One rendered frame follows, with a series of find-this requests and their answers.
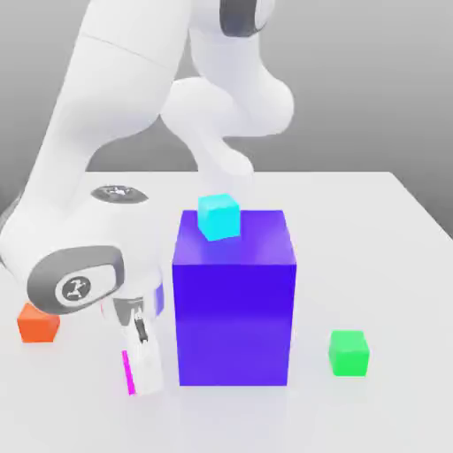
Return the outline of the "large blue box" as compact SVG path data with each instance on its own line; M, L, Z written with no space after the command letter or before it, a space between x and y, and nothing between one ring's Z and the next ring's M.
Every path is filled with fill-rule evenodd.
M284 386L296 256L282 211L243 211L241 234L209 242L180 218L173 300L182 386Z

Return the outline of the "small orange cube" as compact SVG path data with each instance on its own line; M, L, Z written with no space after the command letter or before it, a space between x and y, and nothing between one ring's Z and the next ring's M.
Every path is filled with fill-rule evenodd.
M17 317L17 324L24 343L53 342L60 326L60 317L25 303Z

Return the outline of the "small cyan cube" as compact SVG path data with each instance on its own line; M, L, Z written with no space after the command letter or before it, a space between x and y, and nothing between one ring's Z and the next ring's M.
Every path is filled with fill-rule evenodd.
M201 196L197 225L209 242L237 237L241 234L240 205L229 194Z

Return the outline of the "small green cube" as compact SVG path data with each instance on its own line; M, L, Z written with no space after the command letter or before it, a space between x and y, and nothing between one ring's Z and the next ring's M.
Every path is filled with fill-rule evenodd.
M334 376L364 377L367 374L370 349L360 330L333 330L328 349Z

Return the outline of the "small magenta cube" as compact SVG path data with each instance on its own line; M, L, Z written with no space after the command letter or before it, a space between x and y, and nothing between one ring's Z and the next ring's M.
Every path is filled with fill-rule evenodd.
M121 351L121 356L122 356L122 362L123 362L123 368L126 376L126 381L127 381L127 392L129 395L135 395L135 386L134 386L134 378L132 374L132 370L130 367L129 359L128 359L128 354L125 349Z

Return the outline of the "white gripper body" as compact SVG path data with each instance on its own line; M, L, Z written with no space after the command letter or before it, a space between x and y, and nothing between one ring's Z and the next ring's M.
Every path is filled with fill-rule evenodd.
M164 386L161 357L157 340L150 337L140 342L133 336L127 337L127 354L137 395L159 392Z

